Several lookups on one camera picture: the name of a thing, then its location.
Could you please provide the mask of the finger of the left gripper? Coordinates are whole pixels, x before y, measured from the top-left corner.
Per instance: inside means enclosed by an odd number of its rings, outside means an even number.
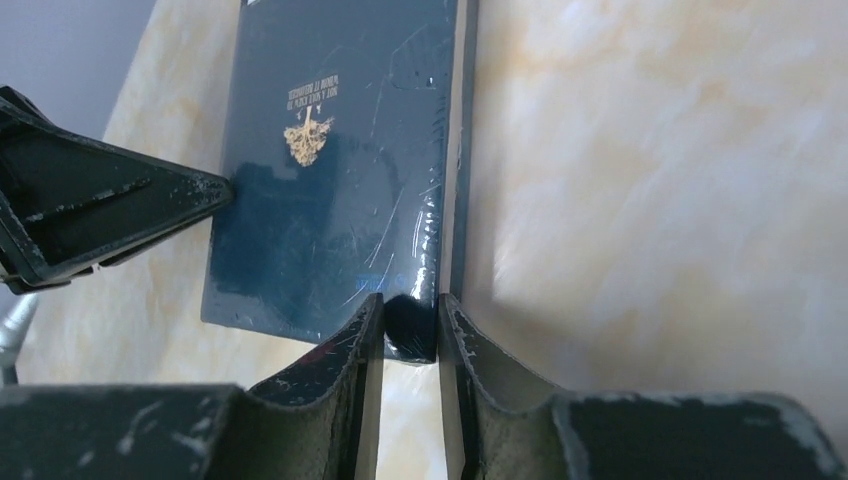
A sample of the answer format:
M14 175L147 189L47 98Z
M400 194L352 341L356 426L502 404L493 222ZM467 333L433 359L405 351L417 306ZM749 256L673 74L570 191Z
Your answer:
M118 265L233 198L219 175L64 130L1 89L1 281L16 295Z

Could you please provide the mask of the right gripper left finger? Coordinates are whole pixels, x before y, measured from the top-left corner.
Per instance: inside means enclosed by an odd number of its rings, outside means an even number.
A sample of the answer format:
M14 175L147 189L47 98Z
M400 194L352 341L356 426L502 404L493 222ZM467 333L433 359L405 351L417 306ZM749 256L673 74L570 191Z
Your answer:
M372 479L384 301L249 389L24 385L1 392L5 479Z

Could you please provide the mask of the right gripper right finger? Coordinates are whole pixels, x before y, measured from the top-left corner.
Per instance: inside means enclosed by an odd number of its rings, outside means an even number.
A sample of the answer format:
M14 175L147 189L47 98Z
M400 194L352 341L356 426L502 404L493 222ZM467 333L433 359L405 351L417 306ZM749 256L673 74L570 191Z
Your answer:
M439 299L452 479L843 479L798 403L764 393L580 392L541 377Z

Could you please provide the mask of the dark blue hardcover book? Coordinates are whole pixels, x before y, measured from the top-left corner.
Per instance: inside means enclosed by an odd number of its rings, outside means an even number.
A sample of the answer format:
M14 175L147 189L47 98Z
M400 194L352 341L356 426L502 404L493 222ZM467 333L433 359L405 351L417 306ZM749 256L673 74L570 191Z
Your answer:
M475 1L247 1L202 321L320 343L373 293L386 354L436 357L466 194Z

